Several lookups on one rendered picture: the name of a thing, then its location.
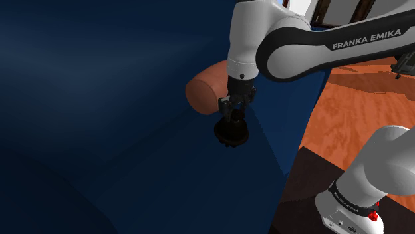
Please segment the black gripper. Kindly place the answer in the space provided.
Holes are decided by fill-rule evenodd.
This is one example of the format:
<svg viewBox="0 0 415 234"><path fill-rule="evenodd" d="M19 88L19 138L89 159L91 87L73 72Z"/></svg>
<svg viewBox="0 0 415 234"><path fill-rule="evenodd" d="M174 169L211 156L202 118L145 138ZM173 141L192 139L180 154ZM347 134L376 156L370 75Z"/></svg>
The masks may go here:
<svg viewBox="0 0 415 234"><path fill-rule="evenodd" d="M219 112L223 115L226 122L231 120L231 114L233 112L233 103L231 96L242 96L242 103L240 110L242 112L253 102L257 89L254 87L255 79L241 80L228 76L227 80L227 95L225 98L218 100Z"/></svg>

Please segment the black round object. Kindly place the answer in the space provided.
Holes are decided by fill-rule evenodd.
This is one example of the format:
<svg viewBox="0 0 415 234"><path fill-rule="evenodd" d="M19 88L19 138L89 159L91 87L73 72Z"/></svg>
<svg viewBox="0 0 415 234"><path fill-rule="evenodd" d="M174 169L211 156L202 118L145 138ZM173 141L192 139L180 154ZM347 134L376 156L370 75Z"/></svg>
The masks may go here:
<svg viewBox="0 0 415 234"><path fill-rule="evenodd" d="M233 110L230 119L223 117L214 126L214 134L221 144L235 148L249 138L249 130L245 121L245 112L239 109Z"/></svg>

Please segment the orange bolster cushion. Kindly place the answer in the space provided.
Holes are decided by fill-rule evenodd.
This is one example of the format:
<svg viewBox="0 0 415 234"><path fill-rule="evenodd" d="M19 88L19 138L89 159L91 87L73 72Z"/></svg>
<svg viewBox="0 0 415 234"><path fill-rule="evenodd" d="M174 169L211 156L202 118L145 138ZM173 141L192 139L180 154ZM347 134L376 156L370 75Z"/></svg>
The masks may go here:
<svg viewBox="0 0 415 234"><path fill-rule="evenodd" d="M186 98L198 113L217 112L218 100L227 96L227 61L218 62L193 77L186 85Z"/></svg>

